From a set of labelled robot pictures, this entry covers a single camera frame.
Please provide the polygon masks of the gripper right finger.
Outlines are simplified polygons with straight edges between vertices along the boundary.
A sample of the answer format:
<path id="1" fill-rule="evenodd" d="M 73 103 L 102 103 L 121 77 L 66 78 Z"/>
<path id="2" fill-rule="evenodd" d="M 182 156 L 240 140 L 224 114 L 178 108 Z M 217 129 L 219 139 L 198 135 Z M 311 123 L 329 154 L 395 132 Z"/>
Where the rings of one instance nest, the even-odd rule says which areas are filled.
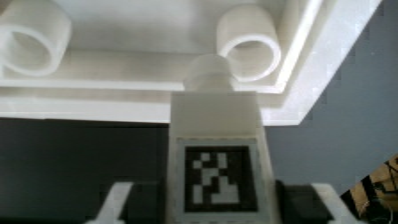
<path id="1" fill-rule="evenodd" d="M 329 184 L 276 184 L 281 224 L 366 224 Z"/>

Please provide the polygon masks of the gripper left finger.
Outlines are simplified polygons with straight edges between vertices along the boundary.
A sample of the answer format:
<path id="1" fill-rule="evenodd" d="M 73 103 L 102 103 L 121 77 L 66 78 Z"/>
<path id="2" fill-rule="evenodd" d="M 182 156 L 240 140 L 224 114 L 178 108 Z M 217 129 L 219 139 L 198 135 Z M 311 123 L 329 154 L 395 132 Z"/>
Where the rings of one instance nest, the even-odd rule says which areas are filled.
<path id="1" fill-rule="evenodd" d="M 118 181 L 109 188 L 96 215 L 82 224 L 160 224 L 162 202 L 159 181 Z"/>

